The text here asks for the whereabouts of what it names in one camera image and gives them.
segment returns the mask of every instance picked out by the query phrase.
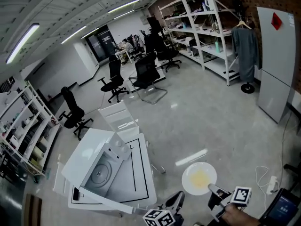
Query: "clothes hanger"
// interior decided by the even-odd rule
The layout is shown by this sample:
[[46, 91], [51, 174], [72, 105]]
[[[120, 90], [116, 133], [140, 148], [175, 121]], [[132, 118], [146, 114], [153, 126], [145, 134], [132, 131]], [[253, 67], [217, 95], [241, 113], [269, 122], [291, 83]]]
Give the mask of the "clothes hanger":
[[244, 21], [242, 21], [242, 20], [239, 21], [239, 23], [236, 25], [236, 27], [241, 26], [241, 25], [244, 25], [244, 26], [246, 26], [248, 29], [251, 29], [251, 28], [250, 28], [248, 25], [246, 25], [246, 23], [245, 23]]

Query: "shelving unit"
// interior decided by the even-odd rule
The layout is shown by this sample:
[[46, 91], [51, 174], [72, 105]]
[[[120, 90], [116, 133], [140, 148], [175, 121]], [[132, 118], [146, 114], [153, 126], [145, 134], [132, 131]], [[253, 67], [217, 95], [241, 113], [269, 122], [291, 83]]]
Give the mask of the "shelving unit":
[[[61, 124], [46, 107], [32, 85], [29, 82], [27, 83], [28, 85], [12, 99], [0, 115], [1, 120], [16, 101], [20, 104], [24, 104], [24, 107], [22, 106], [20, 108], [20, 113], [16, 116], [9, 129], [0, 135], [1, 146], [16, 162], [18, 162], [19, 166], [23, 167], [34, 176], [45, 176], [45, 162]], [[23, 123], [20, 123], [20, 118], [29, 113], [32, 114], [29, 123], [21, 128]], [[22, 133], [21, 136], [17, 138], [17, 145], [13, 145], [10, 142], [10, 139], [17, 129], [21, 130]], [[41, 136], [46, 137], [47, 146], [46, 149], [44, 149], [45, 152], [43, 158], [38, 160], [33, 151], [36, 145], [38, 145], [38, 140]]]
[[[177, 6], [179, 4], [183, 4], [186, 10], [185, 15], [181, 16], [175, 16], [175, 17], [170, 17], [165, 19], [164, 21], [171, 20], [171, 19], [176, 19], [176, 18], [183, 18], [187, 17], [189, 19], [191, 27], [187, 28], [174, 28], [174, 29], [168, 29], [168, 26], [166, 24], [167, 30], [169, 32], [170, 37], [172, 38], [173, 43], [180, 43], [183, 45], [186, 45], [184, 42], [177, 40], [174, 38], [171, 32], [184, 32], [184, 33], [192, 33], [194, 35], [194, 38], [196, 40], [196, 46], [193, 46], [198, 50], [199, 53], [199, 58], [196, 59], [196, 57], [191, 56], [190, 53], [186, 50], [180, 50], [179, 53], [194, 60], [195, 62], [199, 63], [202, 65], [203, 69], [207, 68], [218, 74], [219, 76], [223, 77], [226, 80], [227, 85], [230, 85], [230, 81], [234, 80], [239, 77], [239, 66], [238, 66], [238, 60], [237, 58], [234, 59], [233, 57], [233, 52], [232, 52], [232, 46], [230, 44], [226, 44], [225, 42], [225, 37], [226, 36], [231, 36], [231, 28], [223, 28], [222, 31], [216, 32], [212, 31], [211, 27], [205, 27], [203, 26], [201, 29], [199, 27], [196, 27], [194, 20], [196, 16], [203, 16], [203, 15], [215, 15], [217, 24], [219, 28], [222, 28], [221, 20], [219, 17], [219, 13], [221, 12], [230, 12], [233, 16], [235, 16], [238, 20], [238, 16], [234, 13], [233, 9], [228, 9], [225, 5], [223, 5], [221, 2], [218, 0], [212, 0], [214, 4], [214, 8], [211, 11], [202, 11], [202, 12], [197, 12], [197, 13], [192, 13], [191, 8], [188, 5], [189, 0], [175, 0], [164, 7], [159, 7], [159, 10], [162, 14], [162, 10], [171, 6]], [[218, 9], [217, 3], [222, 6], [222, 9]], [[200, 43], [199, 41], [199, 34], [201, 35], [208, 35], [208, 36], [213, 36], [216, 38], [220, 38], [221, 42], [219, 42], [219, 49], [220, 52], [216, 50], [215, 43], [211, 44], [206, 44], [204, 46], [203, 44]], [[204, 60], [203, 58], [203, 53], [206, 52], [209, 54], [212, 54], [216, 56], [216, 59], [211, 59], [209, 61]]]

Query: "human hand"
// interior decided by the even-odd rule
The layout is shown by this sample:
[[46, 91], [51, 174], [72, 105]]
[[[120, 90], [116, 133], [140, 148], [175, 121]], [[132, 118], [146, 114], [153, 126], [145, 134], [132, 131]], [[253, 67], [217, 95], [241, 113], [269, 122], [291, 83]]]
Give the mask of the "human hand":
[[225, 210], [222, 219], [230, 226], [258, 226], [260, 224], [256, 218], [239, 210], [234, 204], [229, 204]]

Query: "red sticker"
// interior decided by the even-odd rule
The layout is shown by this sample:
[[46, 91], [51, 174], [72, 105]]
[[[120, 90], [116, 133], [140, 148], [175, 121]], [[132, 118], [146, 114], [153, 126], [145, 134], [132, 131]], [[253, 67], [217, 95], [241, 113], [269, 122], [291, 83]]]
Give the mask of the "red sticker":
[[273, 13], [273, 18], [272, 18], [272, 25], [276, 30], [278, 30], [281, 27], [282, 21], [281, 19], [277, 16], [276, 13]]

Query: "power strip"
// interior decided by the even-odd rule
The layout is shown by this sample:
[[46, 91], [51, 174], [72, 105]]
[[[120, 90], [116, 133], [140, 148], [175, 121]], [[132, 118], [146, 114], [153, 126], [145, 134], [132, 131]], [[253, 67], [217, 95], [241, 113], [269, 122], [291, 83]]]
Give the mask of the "power strip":
[[269, 181], [269, 185], [268, 185], [268, 188], [267, 188], [267, 195], [272, 194], [272, 191], [274, 190], [275, 185], [276, 185], [276, 181], [277, 181], [277, 177], [276, 176], [271, 176], [271, 179]]

